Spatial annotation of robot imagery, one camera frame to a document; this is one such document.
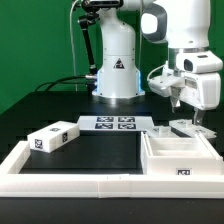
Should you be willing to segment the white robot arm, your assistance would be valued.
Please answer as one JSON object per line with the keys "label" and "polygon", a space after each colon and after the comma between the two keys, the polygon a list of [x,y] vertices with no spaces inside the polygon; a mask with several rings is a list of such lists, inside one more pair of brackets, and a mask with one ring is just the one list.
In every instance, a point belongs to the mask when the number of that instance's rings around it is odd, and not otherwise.
{"label": "white robot arm", "polygon": [[[152,92],[195,108],[194,123],[220,102],[223,62],[209,50],[210,0],[143,0],[141,31],[151,43],[166,43],[168,59],[162,73],[147,78]],[[117,18],[116,9],[99,10],[103,65],[93,94],[116,103],[144,94],[135,67],[135,31]]]}

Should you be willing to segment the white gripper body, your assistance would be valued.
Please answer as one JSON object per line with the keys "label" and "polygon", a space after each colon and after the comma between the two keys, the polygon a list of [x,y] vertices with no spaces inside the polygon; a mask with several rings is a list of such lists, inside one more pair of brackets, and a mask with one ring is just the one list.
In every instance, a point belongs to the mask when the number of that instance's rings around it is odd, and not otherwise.
{"label": "white gripper body", "polygon": [[178,53],[176,67],[184,77],[180,100],[200,110],[215,109],[220,102],[223,62],[211,51]]}

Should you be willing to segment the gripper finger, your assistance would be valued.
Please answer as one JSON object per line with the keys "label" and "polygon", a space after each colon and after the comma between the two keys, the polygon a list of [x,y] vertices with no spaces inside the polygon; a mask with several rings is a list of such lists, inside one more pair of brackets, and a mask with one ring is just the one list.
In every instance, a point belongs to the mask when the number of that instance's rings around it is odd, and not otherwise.
{"label": "gripper finger", "polygon": [[172,111],[175,111],[180,106],[179,95],[180,95],[180,89],[177,87],[172,87],[170,97]]}
{"label": "gripper finger", "polygon": [[195,108],[194,112],[194,124],[201,125],[204,117],[204,111],[198,108]]}

